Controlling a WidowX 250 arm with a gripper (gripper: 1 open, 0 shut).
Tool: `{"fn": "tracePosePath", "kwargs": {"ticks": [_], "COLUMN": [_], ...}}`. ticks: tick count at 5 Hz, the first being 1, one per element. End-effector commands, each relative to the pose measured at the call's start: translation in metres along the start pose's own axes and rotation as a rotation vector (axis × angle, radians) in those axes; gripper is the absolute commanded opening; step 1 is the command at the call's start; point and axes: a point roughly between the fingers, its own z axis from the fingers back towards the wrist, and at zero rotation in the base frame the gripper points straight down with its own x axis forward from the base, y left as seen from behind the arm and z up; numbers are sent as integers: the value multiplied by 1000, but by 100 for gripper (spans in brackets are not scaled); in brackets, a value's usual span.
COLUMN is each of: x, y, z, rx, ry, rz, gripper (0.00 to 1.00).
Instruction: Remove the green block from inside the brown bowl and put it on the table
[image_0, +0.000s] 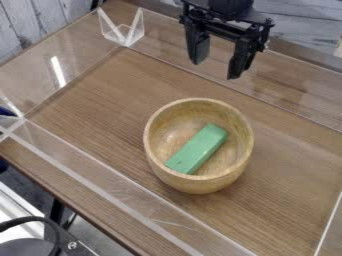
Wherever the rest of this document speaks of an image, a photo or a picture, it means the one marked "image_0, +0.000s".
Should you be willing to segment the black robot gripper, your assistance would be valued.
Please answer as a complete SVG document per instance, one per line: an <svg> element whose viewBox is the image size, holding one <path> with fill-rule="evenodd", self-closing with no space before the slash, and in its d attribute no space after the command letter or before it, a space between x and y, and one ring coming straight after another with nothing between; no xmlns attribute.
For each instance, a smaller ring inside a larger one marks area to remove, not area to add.
<svg viewBox="0 0 342 256"><path fill-rule="evenodd" d="M210 53L210 35L237 41L229 79L238 79L254 61L258 42L269 40L274 21L254 8L254 0L181 0L179 23L186 30L187 52L199 65Z"/></svg>

